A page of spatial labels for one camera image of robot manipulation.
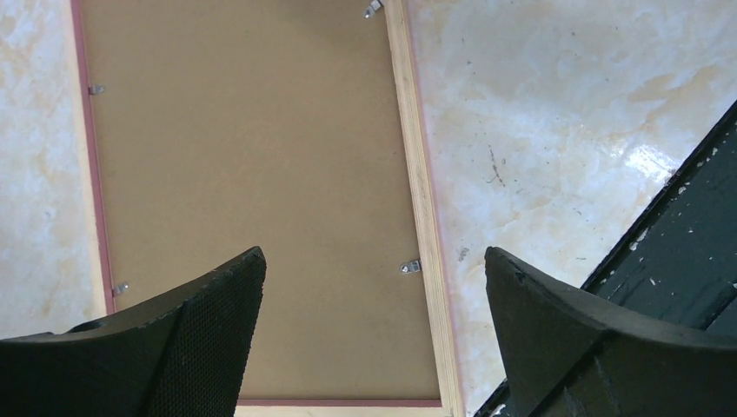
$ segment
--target marble floor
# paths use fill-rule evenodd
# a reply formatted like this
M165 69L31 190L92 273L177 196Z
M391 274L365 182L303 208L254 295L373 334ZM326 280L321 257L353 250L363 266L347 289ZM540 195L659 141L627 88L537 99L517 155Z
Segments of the marble floor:
M0 339L105 315L68 0L0 1Z
M408 0L468 413L504 379L483 254L580 286L737 98L729 0Z

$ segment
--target metal clip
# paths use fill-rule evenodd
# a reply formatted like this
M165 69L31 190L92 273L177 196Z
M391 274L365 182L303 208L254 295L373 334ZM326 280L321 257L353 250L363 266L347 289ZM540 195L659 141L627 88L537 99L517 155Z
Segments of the metal clip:
M118 295L121 295L122 293L128 291L128 288L130 285L128 285L127 282L123 282L122 284L116 285L115 288L113 288L113 295L117 297Z
M403 263L399 267L399 271L403 274L414 274L415 272L422 271L422 264L420 264L419 259L415 259L414 261L409 261Z
M90 96L96 96L98 94L102 94L105 92L105 86L100 84L95 84L90 86L89 88Z
M368 4L368 7L363 12L363 18L368 19L373 17L382 6L381 0L371 0L371 3Z

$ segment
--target wooden frame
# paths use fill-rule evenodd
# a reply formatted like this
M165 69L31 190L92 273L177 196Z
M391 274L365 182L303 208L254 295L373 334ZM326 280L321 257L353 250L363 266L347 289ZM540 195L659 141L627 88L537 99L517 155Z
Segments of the wooden frame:
M90 180L105 290L104 302L108 314L112 314L115 312L115 305L111 292L112 277L102 188L97 167L95 129L90 96L87 93L90 80L84 51L79 0L70 0L70 5L83 91L86 148L90 159ZM235 414L238 417L458 417L465 414L456 365L455 339L443 272L442 250L435 220L433 190L423 140L422 115L418 105L405 1L385 2L385 12L441 400L239 400Z

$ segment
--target white marble surface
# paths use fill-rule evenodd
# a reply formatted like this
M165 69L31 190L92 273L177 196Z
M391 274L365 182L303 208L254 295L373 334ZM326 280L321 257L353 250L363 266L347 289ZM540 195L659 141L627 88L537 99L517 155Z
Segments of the white marble surface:
M737 2L408 11L470 414L504 378L485 248L580 286L737 99Z
M82 114L69 0L0 0L0 338L104 315Z

